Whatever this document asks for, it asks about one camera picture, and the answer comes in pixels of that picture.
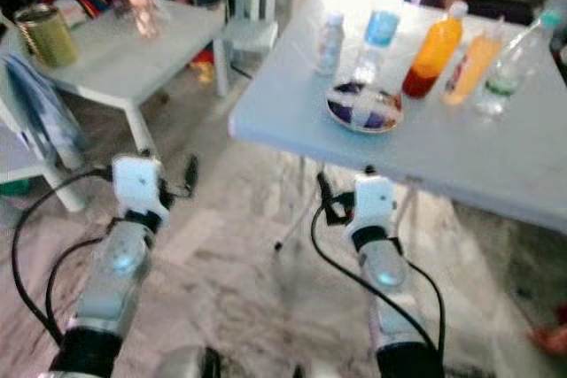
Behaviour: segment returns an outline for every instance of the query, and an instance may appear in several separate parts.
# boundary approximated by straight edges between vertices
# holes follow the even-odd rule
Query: black wire
[[[47,288],[45,289],[45,313],[47,314],[47,319],[49,320],[50,324],[54,328],[56,328],[61,335],[63,335],[63,333],[59,329],[57,319],[55,319],[55,313],[53,312],[53,304],[52,304],[53,286],[55,285],[55,278],[57,277],[57,272],[61,267],[61,265],[63,264],[63,262],[66,260],[66,258],[71,254],[73,254],[75,251],[79,250],[82,247],[88,247],[89,245],[100,243],[102,240],[103,238],[92,238],[70,246],[59,255],[59,257],[55,261],[55,264],[53,265],[53,268],[51,269],[50,279],[47,281]]]
[[[26,287],[24,286],[23,281],[21,280],[21,275],[19,273],[19,263],[18,263],[18,242],[21,235],[21,230],[26,224],[27,220],[29,219],[29,216],[31,216],[32,213],[35,212],[35,210],[37,210],[37,208],[40,205],[42,205],[48,198],[52,197],[58,190],[63,189],[64,187],[70,185],[71,183],[74,183],[76,181],[79,181],[80,179],[84,179],[89,176],[99,176],[99,177],[107,178],[108,176],[106,175],[106,173],[107,173],[106,170],[103,169],[93,169],[82,174],[77,174],[76,176],[73,176],[67,179],[66,181],[63,181],[56,188],[50,189],[47,193],[45,193],[42,197],[40,197],[37,201],[35,201],[35,203],[31,207],[25,210],[24,213],[19,218],[16,228],[14,229],[14,233],[12,237],[11,261],[12,261],[12,276],[14,278],[14,284],[16,285],[16,290],[18,291],[21,300],[24,302],[24,305],[26,305],[29,311],[42,323],[42,325],[45,327],[47,332],[49,332],[49,334],[51,335],[51,337],[53,338],[53,340],[57,345],[61,345],[63,336],[61,335],[57,327],[52,326],[47,316],[45,316],[45,314],[40,310],[40,308],[34,303],[34,300],[32,300],[29,294],[27,293]]]
[[[443,361],[443,356],[445,354],[445,333],[447,328],[447,321],[445,318],[445,301],[443,300],[443,295],[441,290],[437,286],[437,283],[431,278],[423,269],[413,264],[411,261],[407,260],[409,266],[423,276],[427,282],[433,287],[435,295],[437,296],[437,301],[439,303],[439,340],[437,343],[437,351],[439,352],[439,357]]]
[[[329,200],[328,202],[329,202],[329,204],[333,204],[337,200],[338,200],[338,198],[334,197],[331,200]],[[329,257],[327,254],[325,254],[321,250],[321,248],[319,247],[319,244],[317,242],[315,228],[316,228],[319,216],[321,216],[321,213],[322,213],[324,207],[325,207],[325,204],[321,204],[319,206],[319,208],[317,208],[317,211],[315,212],[315,215],[313,216],[313,220],[311,220],[311,242],[313,243],[313,246],[315,247],[315,250],[317,251],[317,253],[327,263],[329,263],[331,266],[335,267],[339,272],[341,272],[342,274],[346,275],[347,277],[349,277],[350,279],[352,279],[353,281],[355,281],[356,283],[361,285],[365,290],[367,290],[371,294],[382,299],[387,305],[389,305],[393,310],[395,310],[401,317],[403,317],[405,320],[407,320],[409,322],[409,324],[422,337],[422,339],[425,341],[425,344],[427,345],[427,347],[430,350],[432,350],[433,352],[437,352],[437,349],[435,348],[435,344],[433,343],[433,341],[431,340],[431,338],[429,337],[429,335],[427,334],[425,329],[423,329],[423,327],[419,323],[417,323],[417,320],[415,320],[408,312],[406,312],[403,308],[401,308],[399,305],[397,305],[393,300],[391,300],[382,291],[380,291],[379,289],[377,289],[376,287],[371,285],[366,280],[362,279],[357,274],[354,274],[350,270],[342,267],[339,263],[337,263],[335,260],[333,260],[331,257]]]
[[[248,80],[253,80],[253,77],[247,73],[246,71],[238,68],[237,66],[235,66],[234,64],[230,64],[230,68],[232,68],[234,71],[236,71],[237,73],[239,73],[240,75],[243,75],[244,77],[246,77]]]

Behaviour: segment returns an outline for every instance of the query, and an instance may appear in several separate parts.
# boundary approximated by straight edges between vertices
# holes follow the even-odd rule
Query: marble floor
[[[317,165],[287,153],[231,140],[227,114],[245,88],[221,100],[191,70],[175,77],[143,105],[171,182],[181,181],[191,153],[199,156],[200,181],[193,200],[179,200],[169,226],[159,233],[153,269],[146,280],[134,326],[115,368],[116,377],[153,377],[180,348],[204,343],[236,359],[246,375],[291,378],[294,366],[323,359],[345,378],[376,377],[369,356],[367,295],[317,258],[307,238],[308,214],[276,255],[274,244],[307,206],[314,211]],[[106,163],[133,152],[120,112],[65,96],[91,145],[87,157]],[[110,132],[108,123],[113,124]],[[338,189],[353,174],[328,166]],[[29,221],[21,244],[25,284],[43,301],[53,259],[69,244],[98,235],[113,216],[110,185],[77,184],[89,207],[68,213],[50,200]],[[24,207],[45,191],[38,181]],[[402,197],[405,189],[398,188]],[[340,229],[320,228],[322,244],[355,267],[353,250]],[[541,229],[478,212],[420,193],[400,235],[407,255],[438,282],[447,304],[447,370],[452,376],[566,376],[565,359],[540,354],[526,338],[532,322],[552,321],[554,303],[567,300],[567,244]],[[11,236],[0,234],[0,376],[33,377],[44,371],[54,344],[19,301],[9,263]],[[61,324],[89,267],[89,250],[73,255],[58,276],[54,304]],[[533,297],[515,304],[508,296],[519,284]],[[437,306],[431,290],[416,279],[416,294],[435,336]]]

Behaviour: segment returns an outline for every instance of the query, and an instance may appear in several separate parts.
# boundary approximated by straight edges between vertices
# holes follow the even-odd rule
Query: plastic chair
[[[0,57],[7,52],[26,56],[19,41],[18,30],[10,25],[0,42]],[[69,155],[64,164],[69,160],[75,163],[80,157],[78,153],[67,153]],[[4,63],[0,63],[0,183],[43,176],[51,187],[55,188],[64,180],[55,167],[56,159],[57,152],[48,148],[47,143],[29,123],[12,90]],[[70,212],[78,212],[85,207],[83,199],[70,188],[59,190],[57,195]]]
[[[229,93],[233,50],[266,55],[276,42],[276,0],[236,0],[235,15],[214,39],[214,66],[219,96]]]

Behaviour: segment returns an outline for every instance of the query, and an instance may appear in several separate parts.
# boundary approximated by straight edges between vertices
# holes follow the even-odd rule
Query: tin can
[[[19,10],[14,18],[24,39],[47,66],[68,66],[78,57],[77,45],[59,10],[35,4]]]

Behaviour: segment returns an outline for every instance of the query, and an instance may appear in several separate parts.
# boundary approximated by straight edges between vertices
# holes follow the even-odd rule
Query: plastic bottle
[[[431,90],[461,41],[461,19],[467,10],[466,3],[454,2],[447,16],[431,26],[404,80],[406,95],[421,98]]]
[[[375,82],[378,70],[384,61],[384,52],[392,42],[400,23],[403,1],[378,0],[364,33],[364,44],[354,69],[354,81],[365,84]]]
[[[502,49],[502,24],[500,19],[490,31],[477,35],[454,69],[453,75],[445,86],[443,100],[449,105],[458,105],[465,101]]]
[[[549,49],[554,30],[561,24],[556,11],[544,11],[522,34],[504,48],[488,71],[477,111],[494,118],[502,114],[509,99],[524,80],[535,74],[540,58]]]
[[[331,75],[337,71],[340,51],[345,40],[344,20],[345,16],[341,12],[331,12],[327,15],[317,46],[316,69],[319,74]]]

